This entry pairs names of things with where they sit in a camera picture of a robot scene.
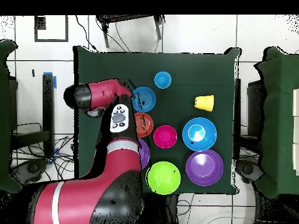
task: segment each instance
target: pink bowl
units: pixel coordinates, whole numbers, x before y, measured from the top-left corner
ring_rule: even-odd
[[[168,149],[174,146],[177,138],[178,136],[175,129],[169,125],[162,125],[158,127],[154,133],[154,142],[162,149]]]

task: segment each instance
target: purple bowl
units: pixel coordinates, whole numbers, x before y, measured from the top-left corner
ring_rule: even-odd
[[[222,158],[210,149],[194,152],[187,160],[186,173],[198,186],[210,186],[222,176]]]
[[[138,138],[139,143],[141,144],[141,148],[139,148],[139,155],[141,161],[141,170],[145,168],[150,161],[151,152],[147,146],[147,143],[144,142],[141,138]]]

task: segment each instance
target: white stripe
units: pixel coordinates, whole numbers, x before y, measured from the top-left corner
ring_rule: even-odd
[[[130,149],[132,151],[138,152],[138,145],[133,141],[119,140],[114,141],[107,146],[108,153],[115,151],[117,149]]]
[[[59,182],[54,191],[53,200],[52,200],[52,221],[53,224],[60,224],[59,215],[58,215],[58,202],[59,202],[59,194],[64,181]]]

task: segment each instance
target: chair wheel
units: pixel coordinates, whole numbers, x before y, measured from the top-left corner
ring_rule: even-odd
[[[38,175],[38,176],[35,177],[35,178],[32,178],[30,181],[36,183],[36,182],[38,182],[40,179],[41,179],[41,174]]]
[[[250,184],[250,180],[248,180],[247,178],[244,178],[242,177],[242,181],[245,183],[245,184]]]

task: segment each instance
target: yellow cup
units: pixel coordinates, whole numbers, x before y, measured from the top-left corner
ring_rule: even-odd
[[[205,111],[212,111],[214,106],[214,95],[196,97],[194,106]]]

